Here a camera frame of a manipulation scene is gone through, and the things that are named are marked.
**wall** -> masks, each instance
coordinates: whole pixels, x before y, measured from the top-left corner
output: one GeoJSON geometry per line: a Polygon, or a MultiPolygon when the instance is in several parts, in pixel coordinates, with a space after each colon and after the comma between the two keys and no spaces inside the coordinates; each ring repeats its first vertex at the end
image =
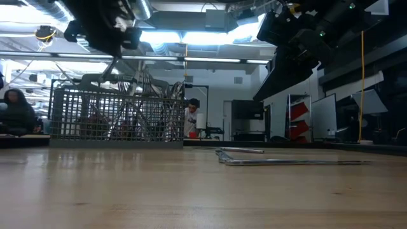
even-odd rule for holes
{"type": "Polygon", "coordinates": [[[318,75],[321,73],[318,73],[317,68],[313,69],[309,79],[265,99],[265,105],[272,105],[271,136],[284,136],[285,134],[288,94],[308,94],[311,95],[312,101],[324,97],[322,88],[318,84],[318,75]]]}
{"type": "MultiPolygon", "coordinates": [[[[371,87],[384,80],[383,72],[379,71],[377,74],[368,76],[364,79],[364,88],[371,87]]],[[[340,86],[338,88],[326,92],[326,96],[336,94],[336,101],[348,97],[356,92],[362,90],[362,80],[340,86]]]]}
{"type": "MultiPolygon", "coordinates": [[[[251,74],[251,98],[257,93],[260,86],[267,77],[267,69],[265,66],[258,66],[251,74]]],[[[265,122],[263,120],[250,120],[250,131],[265,131],[265,122]]]]}
{"type": "MultiPolygon", "coordinates": [[[[170,84],[184,80],[184,70],[173,69],[164,71],[163,69],[150,69],[151,75],[159,80],[165,80],[170,84]]],[[[209,86],[209,114],[208,122],[212,127],[223,126],[223,101],[233,99],[252,99],[251,96],[251,75],[246,75],[245,71],[236,70],[216,70],[209,71],[203,69],[188,70],[188,75],[194,77],[194,85],[209,86]],[[243,84],[234,84],[234,77],[243,77],[243,84]]],[[[206,112],[206,96],[197,88],[186,89],[187,98],[197,98],[200,100],[201,112],[206,112]]]]}

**wooden table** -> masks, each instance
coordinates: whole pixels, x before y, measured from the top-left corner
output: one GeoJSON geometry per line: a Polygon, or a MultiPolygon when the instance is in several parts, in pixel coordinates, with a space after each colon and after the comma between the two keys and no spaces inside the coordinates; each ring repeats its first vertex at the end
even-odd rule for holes
{"type": "Polygon", "coordinates": [[[213,151],[0,150],[0,228],[407,228],[407,158],[265,149],[235,158],[373,165],[228,167],[213,151]]]}

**red cup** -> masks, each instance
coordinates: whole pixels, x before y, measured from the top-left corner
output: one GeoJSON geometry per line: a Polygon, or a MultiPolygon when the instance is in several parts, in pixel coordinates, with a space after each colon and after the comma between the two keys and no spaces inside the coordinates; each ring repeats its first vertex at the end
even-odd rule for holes
{"type": "Polygon", "coordinates": [[[190,138],[197,138],[197,133],[190,132],[190,138]]]}

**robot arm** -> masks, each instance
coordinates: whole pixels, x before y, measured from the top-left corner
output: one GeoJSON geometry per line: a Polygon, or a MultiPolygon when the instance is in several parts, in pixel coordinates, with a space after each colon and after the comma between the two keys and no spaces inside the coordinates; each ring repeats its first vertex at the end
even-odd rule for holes
{"type": "Polygon", "coordinates": [[[77,42],[78,35],[86,36],[92,48],[114,57],[121,57],[121,48],[137,49],[141,30],[134,27],[137,19],[148,19],[151,7],[139,10],[136,15],[132,8],[143,0],[60,0],[71,11],[75,21],[69,23],[64,36],[77,42]]]}
{"type": "Polygon", "coordinates": [[[280,13],[267,13],[257,38],[277,46],[265,87],[266,95],[279,93],[332,63],[335,50],[369,27],[370,13],[364,9],[376,0],[292,0],[280,13]]]}

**dark hair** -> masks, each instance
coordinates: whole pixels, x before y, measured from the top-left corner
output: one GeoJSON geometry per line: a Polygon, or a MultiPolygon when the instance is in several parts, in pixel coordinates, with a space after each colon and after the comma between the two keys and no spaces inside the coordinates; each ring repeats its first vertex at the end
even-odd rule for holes
{"type": "Polygon", "coordinates": [[[21,105],[26,105],[26,104],[28,104],[27,99],[25,98],[24,93],[23,93],[21,90],[19,90],[19,89],[10,89],[10,90],[8,90],[8,91],[4,94],[4,102],[5,102],[5,103],[7,103],[7,104],[10,103],[10,100],[9,100],[9,98],[8,98],[8,94],[9,94],[10,92],[15,92],[15,93],[17,93],[17,97],[18,97],[18,102],[17,102],[17,103],[19,103],[19,104],[21,104],[21,105]]]}
{"type": "Polygon", "coordinates": [[[188,104],[191,104],[191,105],[196,106],[197,108],[199,108],[199,100],[196,99],[196,98],[190,99],[190,101],[188,101],[188,104]]]}

